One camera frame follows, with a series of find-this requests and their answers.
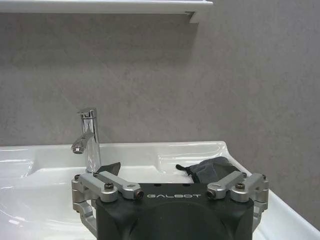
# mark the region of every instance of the metal bracket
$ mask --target metal bracket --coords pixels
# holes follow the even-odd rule
[[[261,221],[262,212],[268,209],[269,182],[265,175],[253,173],[251,176],[234,171],[217,182],[207,185],[209,199],[223,199],[226,192],[230,191],[232,200],[245,203],[249,198],[253,200],[253,225],[254,231]]]
[[[72,186],[72,207],[80,213],[81,222],[97,237],[97,222],[92,207],[96,199],[111,203],[118,199],[118,191],[125,199],[139,200],[144,192],[138,183],[128,182],[110,172],[85,173],[74,176]]]

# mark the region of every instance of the ceramic basin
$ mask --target ceramic basin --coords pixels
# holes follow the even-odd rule
[[[224,156],[250,174],[223,141],[101,144],[103,165],[121,162],[119,176],[137,183],[192,183],[175,164]],[[0,239],[93,240],[72,209],[71,179],[85,172],[69,145],[0,147]],[[254,240],[319,240],[320,232],[272,191]]]

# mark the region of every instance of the chrome faucet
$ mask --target chrome faucet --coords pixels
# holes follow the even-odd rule
[[[71,149],[74,154],[85,153],[86,172],[95,173],[101,167],[97,109],[88,107],[76,114],[81,116],[82,135]]]

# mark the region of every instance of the bolt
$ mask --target bolt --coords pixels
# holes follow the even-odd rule
[[[216,198],[216,192],[215,192],[215,191],[212,191],[212,190],[206,191],[206,195],[207,195],[208,199],[214,199],[214,198]]]
[[[144,197],[145,193],[142,190],[138,190],[134,193],[134,199],[135,200],[140,200]]]
[[[114,184],[112,182],[107,182],[104,184],[104,190],[111,190],[114,189]]]
[[[74,180],[78,181],[79,180],[79,177],[80,177],[80,174],[77,174],[74,176]]]
[[[238,190],[243,190],[245,189],[245,185],[241,182],[238,182],[236,185],[235,185],[235,188],[238,189]]]

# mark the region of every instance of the black cloth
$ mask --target black cloth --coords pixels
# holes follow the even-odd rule
[[[199,164],[183,167],[175,165],[176,169],[186,171],[191,175],[194,183],[209,184],[223,179],[234,171],[239,171],[229,160],[223,156],[207,159]]]
[[[119,173],[119,170],[120,170],[120,167],[121,167],[121,163],[120,162],[116,162],[116,163],[112,163],[110,165],[104,165],[104,166],[101,166],[98,171],[96,171],[96,173],[101,173],[101,172],[104,172],[104,171],[107,171],[113,175],[116,175],[118,176],[118,173]]]

